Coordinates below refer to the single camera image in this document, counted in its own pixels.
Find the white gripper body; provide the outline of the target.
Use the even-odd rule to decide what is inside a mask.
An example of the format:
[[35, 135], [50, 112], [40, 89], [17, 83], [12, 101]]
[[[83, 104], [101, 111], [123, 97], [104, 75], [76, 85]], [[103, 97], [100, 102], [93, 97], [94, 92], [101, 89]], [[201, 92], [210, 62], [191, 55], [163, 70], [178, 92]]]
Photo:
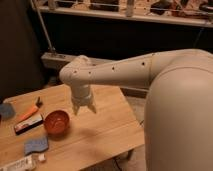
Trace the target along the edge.
[[75, 107], [93, 104], [93, 93], [89, 85], [71, 86], [71, 100]]

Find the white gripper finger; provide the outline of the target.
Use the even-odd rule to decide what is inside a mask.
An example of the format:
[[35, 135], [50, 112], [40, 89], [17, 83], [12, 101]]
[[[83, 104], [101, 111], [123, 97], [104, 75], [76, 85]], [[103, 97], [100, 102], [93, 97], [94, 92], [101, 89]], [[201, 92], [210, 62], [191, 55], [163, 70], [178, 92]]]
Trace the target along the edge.
[[87, 107], [88, 107], [93, 113], [97, 113], [96, 106], [95, 106], [94, 103], [88, 104]]
[[74, 115], [76, 115], [76, 116], [78, 115], [79, 109], [80, 109], [80, 106], [73, 105], [73, 113], [74, 113]]

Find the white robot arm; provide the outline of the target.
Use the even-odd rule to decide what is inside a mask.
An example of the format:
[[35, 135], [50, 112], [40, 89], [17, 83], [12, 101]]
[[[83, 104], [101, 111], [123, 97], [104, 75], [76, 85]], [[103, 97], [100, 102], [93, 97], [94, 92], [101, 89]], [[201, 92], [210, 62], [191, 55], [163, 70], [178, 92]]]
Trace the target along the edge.
[[147, 171], [213, 171], [213, 54], [154, 52], [92, 65], [81, 55], [60, 70], [73, 109], [93, 108], [91, 85], [148, 90], [144, 111]]

